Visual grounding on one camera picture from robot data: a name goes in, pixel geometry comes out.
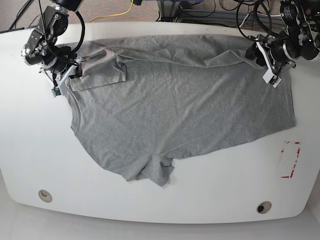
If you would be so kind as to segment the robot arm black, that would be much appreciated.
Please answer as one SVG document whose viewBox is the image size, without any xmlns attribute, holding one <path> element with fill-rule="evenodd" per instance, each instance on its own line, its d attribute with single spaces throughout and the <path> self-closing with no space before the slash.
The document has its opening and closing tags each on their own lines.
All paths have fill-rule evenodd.
<svg viewBox="0 0 320 240">
<path fill-rule="evenodd" d="M 40 11 L 40 20 L 21 51 L 28 66 L 40 66 L 39 72 L 46 76 L 54 97 L 64 96 L 68 92 L 66 80 L 81 77 L 81 63 L 90 60 L 88 56 L 77 55 L 86 30 L 79 12 L 81 4 L 81 0 L 53 0 L 50 6 Z M 74 12 L 80 20 L 79 42 L 75 48 L 57 47 L 58 37 L 67 30 L 69 12 Z"/>
<path fill-rule="evenodd" d="M 279 13 L 286 25 L 285 31 L 273 32 L 270 12 L 265 12 L 268 25 L 259 18 L 258 9 L 266 9 L 262 0 L 253 5 L 253 19 L 266 35 L 257 37 L 244 35 L 252 42 L 245 57 L 266 67 L 263 80 L 277 87 L 281 82 L 281 73 L 294 68 L 296 60 L 303 58 L 313 61 L 320 56 L 320 2 L 318 0 L 282 0 Z"/>
</svg>

